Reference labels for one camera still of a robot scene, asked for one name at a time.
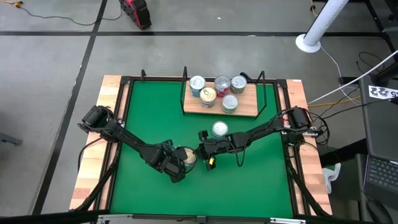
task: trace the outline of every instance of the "wooden table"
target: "wooden table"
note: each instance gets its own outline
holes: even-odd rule
[[[122,76],[120,75],[105,75],[101,89],[99,91],[99,97],[97,105],[108,106],[111,110],[114,110],[116,104],[116,98],[119,92],[119,86]],[[307,101],[305,99],[303,84],[301,80],[287,80],[287,89],[289,92],[289,100],[291,107],[299,106],[302,108],[307,108]],[[121,108],[118,118],[123,116],[124,105],[126,101],[127,94],[122,94]],[[280,103],[282,109],[285,108],[284,92],[281,87],[279,87]],[[99,134],[89,133],[87,143],[92,142],[97,139]],[[306,142],[311,144],[316,144],[315,139],[306,136]],[[112,151],[116,148],[116,144],[112,145]],[[95,185],[98,183],[100,178],[101,167],[103,164],[104,154],[106,149],[106,141],[100,140],[90,147],[88,147],[83,155],[80,171],[75,184],[75,189],[72,195],[72,201],[70,203],[70,208],[78,207],[84,199],[90,194]],[[292,149],[289,150],[290,155],[293,155]],[[300,147],[300,158],[302,163],[302,170],[305,179],[305,185],[307,189],[311,192],[315,200],[322,206],[324,211],[331,214],[331,207],[326,192],[325,181],[323,179],[322,167],[320,165],[318,151],[304,144]],[[109,189],[109,181],[104,186],[101,201],[99,203],[99,208],[105,208],[105,201],[107,197],[107,192]],[[299,188],[295,184],[295,194],[298,206],[299,214],[304,214],[302,196]]]

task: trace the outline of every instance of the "white stand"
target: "white stand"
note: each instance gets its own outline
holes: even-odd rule
[[[319,40],[347,2],[348,0],[329,0],[315,19],[310,30],[296,38],[297,47],[306,53],[317,52],[321,45]]]

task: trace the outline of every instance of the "concrete floor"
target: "concrete floor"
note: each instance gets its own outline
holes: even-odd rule
[[[306,32],[314,20],[308,0],[147,0],[154,24],[150,31]],[[33,14],[59,15],[78,22],[95,21],[101,0],[25,3]],[[374,2],[384,25],[386,6]],[[319,11],[323,3],[316,3]],[[105,18],[119,15],[117,0],[109,0]],[[29,17],[0,4],[0,31],[91,31],[60,19]],[[117,21],[102,21],[99,31],[138,31],[124,13]],[[349,3],[330,32],[377,32],[366,6]],[[24,139],[21,146],[0,144],[0,216],[25,215],[34,203],[40,178],[90,37],[0,36],[0,131]],[[324,37],[322,45],[339,63],[343,76],[358,76],[358,52],[386,57],[386,43],[375,37]],[[103,75],[233,76],[261,70],[267,78],[302,79],[308,100],[338,86],[335,64],[322,51],[305,54],[295,37],[236,36],[107,36],[97,37],[72,114],[44,213],[68,210],[76,180],[77,157],[86,134],[77,128],[96,103]],[[336,101],[336,93],[322,102]],[[352,104],[334,107],[330,112]],[[312,110],[321,113],[325,108]],[[361,110],[329,120],[330,146],[341,147],[364,137]]]

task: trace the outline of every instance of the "red device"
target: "red device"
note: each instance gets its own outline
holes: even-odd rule
[[[138,28],[144,30],[152,23],[145,0],[119,0],[123,11],[136,23]]]

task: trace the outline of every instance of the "tin can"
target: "tin can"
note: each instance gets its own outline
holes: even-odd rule
[[[200,104],[204,108],[211,108],[216,102],[216,91],[212,88],[204,88],[200,92]]]
[[[187,159],[185,159],[183,162],[185,164],[185,167],[193,167],[195,163],[197,162],[197,155],[191,149],[190,147],[184,147],[185,153],[187,154]]]
[[[222,138],[228,132],[228,125],[224,121],[216,121],[212,131],[215,137]]]
[[[226,95],[221,103],[221,109],[225,113],[234,113],[238,105],[238,99],[234,95]]]
[[[231,92],[236,94],[242,93],[247,83],[248,81],[243,76],[236,75],[231,80]]]
[[[192,96],[200,97],[200,92],[202,89],[205,88],[205,85],[205,78],[199,75],[195,75],[189,80],[189,91],[191,92]]]
[[[214,89],[217,92],[218,97],[224,97],[228,94],[229,87],[231,86],[231,80],[226,76],[218,76],[214,80]]]

